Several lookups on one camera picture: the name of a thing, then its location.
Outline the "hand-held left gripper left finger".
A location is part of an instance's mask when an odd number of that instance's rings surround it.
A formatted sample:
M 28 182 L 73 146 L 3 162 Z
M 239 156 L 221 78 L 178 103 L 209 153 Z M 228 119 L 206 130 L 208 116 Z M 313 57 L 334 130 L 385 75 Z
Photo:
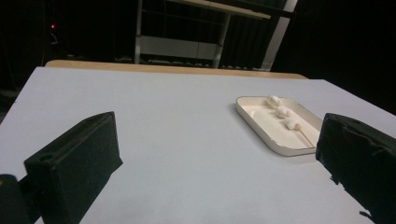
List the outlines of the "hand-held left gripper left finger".
M 24 161 L 45 224 L 79 224 L 122 165 L 114 112 L 86 118 Z

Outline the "metal stand with shelf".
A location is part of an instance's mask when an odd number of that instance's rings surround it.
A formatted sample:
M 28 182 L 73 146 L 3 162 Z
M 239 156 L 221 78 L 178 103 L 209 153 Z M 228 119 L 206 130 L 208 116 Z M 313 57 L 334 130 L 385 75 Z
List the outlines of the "metal stand with shelf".
M 134 61 L 269 71 L 298 0 L 136 0 Z

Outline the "white table sheet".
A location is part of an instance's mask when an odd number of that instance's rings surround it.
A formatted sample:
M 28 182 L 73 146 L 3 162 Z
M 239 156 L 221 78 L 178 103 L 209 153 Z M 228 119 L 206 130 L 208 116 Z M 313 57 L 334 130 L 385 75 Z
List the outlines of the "white table sheet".
M 371 224 L 313 156 L 276 154 L 236 112 L 268 94 L 396 137 L 396 116 L 324 80 L 39 67 L 0 123 L 0 174 L 112 111 L 122 164 L 83 224 Z

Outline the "wooden skewer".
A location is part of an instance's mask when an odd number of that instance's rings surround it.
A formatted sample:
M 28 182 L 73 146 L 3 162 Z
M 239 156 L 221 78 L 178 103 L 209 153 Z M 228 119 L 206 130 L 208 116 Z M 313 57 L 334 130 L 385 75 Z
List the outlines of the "wooden skewer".
M 301 126 L 296 126 L 295 129 L 300 132 L 300 134 L 305 138 L 305 140 L 310 144 L 311 147 L 315 147 L 315 145 L 311 142 L 311 140 L 304 133 Z

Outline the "cream rectangular tray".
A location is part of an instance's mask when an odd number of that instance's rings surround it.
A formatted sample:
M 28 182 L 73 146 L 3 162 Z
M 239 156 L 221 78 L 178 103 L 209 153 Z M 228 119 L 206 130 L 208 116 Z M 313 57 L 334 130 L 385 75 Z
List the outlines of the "cream rectangular tray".
M 283 156 L 299 156 L 316 151 L 322 120 L 299 103 L 284 97 L 281 106 L 292 110 L 288 118 L 298 119 L 302 130 L 315 145 L 310 144 L 297 130 L 289 130 L 285 119 L 276 115 L 277 108 L 266 102 L 268 96 L 243 96 L 236 99 L 236 110 L 244 121 L 254 130 L 261 140 L 274 152 Z

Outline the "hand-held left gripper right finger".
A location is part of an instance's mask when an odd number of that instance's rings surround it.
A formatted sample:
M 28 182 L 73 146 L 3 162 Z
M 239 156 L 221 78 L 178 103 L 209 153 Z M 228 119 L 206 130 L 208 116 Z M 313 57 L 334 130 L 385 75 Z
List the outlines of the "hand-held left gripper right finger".
M 316 159 L 374 224 L 396 224 L 396 139 L 362 121 L 328 113 Z

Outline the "dark device with red light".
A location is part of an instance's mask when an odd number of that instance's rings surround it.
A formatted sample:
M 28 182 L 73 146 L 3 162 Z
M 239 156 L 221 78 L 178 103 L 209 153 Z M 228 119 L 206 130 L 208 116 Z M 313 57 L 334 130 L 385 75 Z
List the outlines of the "dark device with red light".
M 50 43 L 51 45 L 57 45 L 59 43 L 57 27 L 54 23 L 49 25 L 49 35 L 50 35 Z

